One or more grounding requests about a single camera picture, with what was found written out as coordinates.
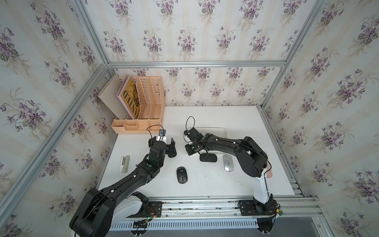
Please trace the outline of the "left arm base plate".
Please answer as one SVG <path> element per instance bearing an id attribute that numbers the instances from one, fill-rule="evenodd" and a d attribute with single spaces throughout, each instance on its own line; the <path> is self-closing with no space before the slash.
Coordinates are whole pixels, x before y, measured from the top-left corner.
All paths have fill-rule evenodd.
<path id="1" fill-rule="evenodd" d="M 161 201 L 144 202 L 141 206 L 139 215 L 141 217 L 161 217 L 162 205 L 163 202 Z"/>

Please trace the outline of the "black slim mouse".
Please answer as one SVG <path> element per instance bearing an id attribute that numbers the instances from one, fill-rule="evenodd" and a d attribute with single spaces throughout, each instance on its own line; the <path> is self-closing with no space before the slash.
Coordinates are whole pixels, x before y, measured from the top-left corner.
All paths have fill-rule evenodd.
<path id="1" fill-rule="evenodd" d="M 210 154 L 210 153 L 200 154 L 199 159 L 201 162 L 204 162 L 204 163 L 216 163 L 217 162 L 217 156 L 215 154 Z"/>

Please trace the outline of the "silver slim mouse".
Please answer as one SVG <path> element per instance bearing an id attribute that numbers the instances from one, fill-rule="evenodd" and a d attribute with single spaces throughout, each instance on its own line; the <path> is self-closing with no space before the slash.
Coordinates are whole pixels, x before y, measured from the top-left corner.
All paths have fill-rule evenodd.
<path id="1" fill-rule="evenodd" d="M 224 170 L 226 172 L 232 172 L 234 170 L 233 158 L 229 154 L 223 155 Z"/>

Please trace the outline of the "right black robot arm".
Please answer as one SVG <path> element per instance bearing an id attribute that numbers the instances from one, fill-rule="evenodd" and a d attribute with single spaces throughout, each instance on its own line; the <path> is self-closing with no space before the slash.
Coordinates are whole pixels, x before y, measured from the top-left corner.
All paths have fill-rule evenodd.
<path id="1" fill-rule="evenodd" d="M 203 135 L 194 127 L 185 130 L 184 136 L 189 139 L 185 145 L 189 156 L 201 151 L 216 151 L 236 157 L 242 171 L 254 179 L 254 200 L 261 204 L 272 202 L 273 197 L 266 181 L 272 165 L 267 154 L 251 137 L 229 139 L 211 133 Z"/>

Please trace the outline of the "white plastic storage box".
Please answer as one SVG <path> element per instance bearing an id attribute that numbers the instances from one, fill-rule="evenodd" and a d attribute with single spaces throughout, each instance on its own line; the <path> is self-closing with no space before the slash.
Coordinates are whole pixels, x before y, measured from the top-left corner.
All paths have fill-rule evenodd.
<path id="1" fill-rule="evenodd" d="M 228 133 L 227 133 L 227 130 L 225 128 L 221 128 L 221 127 L 196 127 L 196 130 L 199 133 L 201 133 L 202 135 L 205 135 L 206 133 L 210 133 L 210 134 L 213 134 L 213 135 L 218 136 L 218 137 L 228 138 Z M 199 153 L 204 154 L 204 153 L 206 153 L 206 151 L 201 150 Z M 216 155 L 225 154 L 225 152 L 220 152 L 220 151 L 209 151 L 209 153 L 216 154 Z"/>

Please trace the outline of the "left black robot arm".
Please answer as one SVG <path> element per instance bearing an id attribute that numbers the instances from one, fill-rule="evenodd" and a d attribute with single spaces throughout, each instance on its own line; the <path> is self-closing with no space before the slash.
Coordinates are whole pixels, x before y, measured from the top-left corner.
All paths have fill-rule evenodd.
<path id="1" fill-rule="evenodd" d="M 139 193 L 135 191 L 159 174 L 166 155 L 170 158 L 177 155 L 173 139 L 166 144 L 153 137 L 149 140 L 149 148 L 149 153 L 129 175 L 106 188 L 93 188 L 85 194 L 69 224 L 75 234 L 80 237 L 106 236 L 115 224 L 116 208 L 129 196 L 137 197 Z"/>

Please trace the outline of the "small black Lecoo mouse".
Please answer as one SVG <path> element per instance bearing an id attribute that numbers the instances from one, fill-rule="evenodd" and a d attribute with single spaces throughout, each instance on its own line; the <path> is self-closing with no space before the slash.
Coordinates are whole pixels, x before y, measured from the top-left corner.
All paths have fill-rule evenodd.
<path id="1" fill-rule="evenodd" d="M 170 158 L 174 158 L 177 156 L 177 151 L 176 151 L 176 148 L 175 147 L 170 147 L 169 150 L 168 150 L 168 153 L 167 155 L 170 157 Z"/>

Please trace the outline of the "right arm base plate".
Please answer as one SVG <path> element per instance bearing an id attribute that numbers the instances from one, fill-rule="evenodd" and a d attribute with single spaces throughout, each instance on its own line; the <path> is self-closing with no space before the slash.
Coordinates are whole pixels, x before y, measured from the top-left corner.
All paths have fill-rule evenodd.
<path id="1" fill-rule="evenodd" d="M 242 216 L 274 216 L 280 211 L 280 204 L 269 199 L 267 203 L 252 200 L 240 200 L 237 204 Z"/>

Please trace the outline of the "black Lecoo scroll mouse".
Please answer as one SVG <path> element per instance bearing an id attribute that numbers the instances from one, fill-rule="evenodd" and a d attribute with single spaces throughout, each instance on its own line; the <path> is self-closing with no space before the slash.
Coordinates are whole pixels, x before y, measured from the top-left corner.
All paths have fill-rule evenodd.
<path id="1" fill-rule="evenodd" d="M 177 174 L 177 180 L 178 180 L 178 182 L 180 184 L 187 183 L 187 181 L 188 181 L 188 174 L 187 174 L 186 169 L 183 166 L 177 168 L 176 174 Z"/>

